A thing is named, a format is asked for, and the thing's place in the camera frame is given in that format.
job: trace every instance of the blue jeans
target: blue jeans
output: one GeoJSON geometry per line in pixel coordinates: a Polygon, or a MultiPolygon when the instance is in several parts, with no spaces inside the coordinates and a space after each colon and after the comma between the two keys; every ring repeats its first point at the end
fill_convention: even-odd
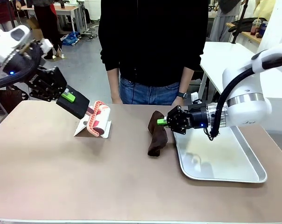
{"type": "Polygon", "coordinates": [[[124,104],[171,105],[175,100],[179,83],[164,87],[145,86],[120,78],[119,92],[124,104]]]}

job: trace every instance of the wristwatch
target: wristwatch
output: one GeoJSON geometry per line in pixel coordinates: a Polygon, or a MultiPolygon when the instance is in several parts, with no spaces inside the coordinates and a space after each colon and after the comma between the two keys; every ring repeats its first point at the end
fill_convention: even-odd
{"type": "Polygon", "coordinates": [[[178,97],[181,97],[181,98],[183,98],[183,99],[186,99],[187,96],[188,96],[188,93],[186,93],[186,92],[185,92],[185,93],[178,92],[177,96],[178,96],[178,97]]]}

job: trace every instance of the jeans pocket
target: jeans pocket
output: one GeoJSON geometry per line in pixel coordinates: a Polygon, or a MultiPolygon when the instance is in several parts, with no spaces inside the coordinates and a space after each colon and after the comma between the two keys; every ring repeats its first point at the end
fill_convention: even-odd
{"type": "Polygon", "coordinates": [[[124,86],[127,86],[127,87],[133,87],[134,86],[133,82],[128,81],[125,78],[120,78],[120,83],[123,84],[124,86]]]}
{"type": "Polygon", "coordinates": [[[177,90],[179,88],[179,83],[173,83],[165,86],[166,90],[177,90]]]}

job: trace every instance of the blue plastic bag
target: blue plastic bag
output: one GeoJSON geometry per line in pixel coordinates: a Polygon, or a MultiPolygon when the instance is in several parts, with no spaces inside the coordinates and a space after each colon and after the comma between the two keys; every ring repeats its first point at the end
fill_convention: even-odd
{"type": "Polygon", "coordinates": [[[70,34],[68,34],[66,36],[66,38],[62,41],[63,45],[74,45],[76,42],[78,42],[78,38],[77,35],[79,33],[78,32],[74,32],[72,31],[70,34]]]}

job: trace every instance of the cardboard box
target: cardboard box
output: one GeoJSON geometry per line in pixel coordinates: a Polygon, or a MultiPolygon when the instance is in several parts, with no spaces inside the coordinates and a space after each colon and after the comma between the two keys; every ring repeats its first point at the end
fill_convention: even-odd
{"type": "Polygon", "coordinates": [[[40,29],[40,26],[38,24],[38,21],[35,17],[31,17],[30,19],[27,20],[27,24],[31,27],[32,32],[33,32],[33,37],[39,41],[42,40],[43,35],[42,35],[42,30],[40,29]]]}

